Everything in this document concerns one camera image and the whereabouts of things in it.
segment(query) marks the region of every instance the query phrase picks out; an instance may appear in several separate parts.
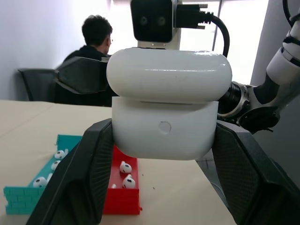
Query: beige tabletop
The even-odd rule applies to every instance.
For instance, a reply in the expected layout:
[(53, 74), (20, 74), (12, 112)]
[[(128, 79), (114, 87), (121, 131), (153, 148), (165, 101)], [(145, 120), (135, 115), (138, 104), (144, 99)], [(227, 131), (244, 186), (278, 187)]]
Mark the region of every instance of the beige tabletop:
[[(111, 108), (0, 100), (0, 189), (26, 186), (56, 151), (57, 134), (82, 135), (110, 118)], [(103, 216), (102, 225), (234, 225), (195, 161), (138, 159), (139, 216)], [(29, 216), (5, 214), (0, 225), (24, 225)]]

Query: gray wall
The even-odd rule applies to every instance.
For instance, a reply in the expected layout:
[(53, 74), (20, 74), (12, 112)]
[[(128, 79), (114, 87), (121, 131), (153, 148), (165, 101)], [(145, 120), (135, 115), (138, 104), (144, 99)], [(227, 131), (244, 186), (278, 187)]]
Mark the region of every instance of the gray wall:
[(84, 44), (81, 25), (110, 0), (1, 0), (0, 99), (25, 100), (17, 68), (54, 68)]
[[(299, 0), (289, 0), (291, 14), (298, 12)], [(282, 0), (269, 0), (265, 22), (258, 47), (251, 84), (259, 85), (265, 78), (266, 67), (282, 46), (290, 29)], [(281, 113), (274, 132), (260, 131), (255, 134), (260, 146), (276, 160), (300, 187), (300, 97), (292, 101)]]

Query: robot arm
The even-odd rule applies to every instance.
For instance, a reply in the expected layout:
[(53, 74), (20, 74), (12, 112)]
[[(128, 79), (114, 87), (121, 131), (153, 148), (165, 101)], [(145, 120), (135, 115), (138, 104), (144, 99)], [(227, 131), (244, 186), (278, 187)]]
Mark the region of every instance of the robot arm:
[(219, 100), (218, 116), (254, 133), (269, 130), (283, 110), (300, 94), (300, 10), (292, 17), (292, 29), (266, 70), (265, 82), (257, 87), (232, 82)]

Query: red container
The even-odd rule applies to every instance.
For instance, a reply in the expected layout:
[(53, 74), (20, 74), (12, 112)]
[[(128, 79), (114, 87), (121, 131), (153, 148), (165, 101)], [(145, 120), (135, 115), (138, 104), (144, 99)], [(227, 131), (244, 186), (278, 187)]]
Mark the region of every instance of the red container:
[[(125, 161), (132, 167), (131, 176), (135, 180), (134, 189), (126, 189), (122, 187), (123, 180), (128, 175), (120, 172), (120, 164), (122, 161)], [(117, 186), (115, 189), (111, 188), (113, 184)], [(112, 170), (103, 214), (140, 214), (139, 191), (137, 158), (124, 155), (116, 146), (114, 146)]]

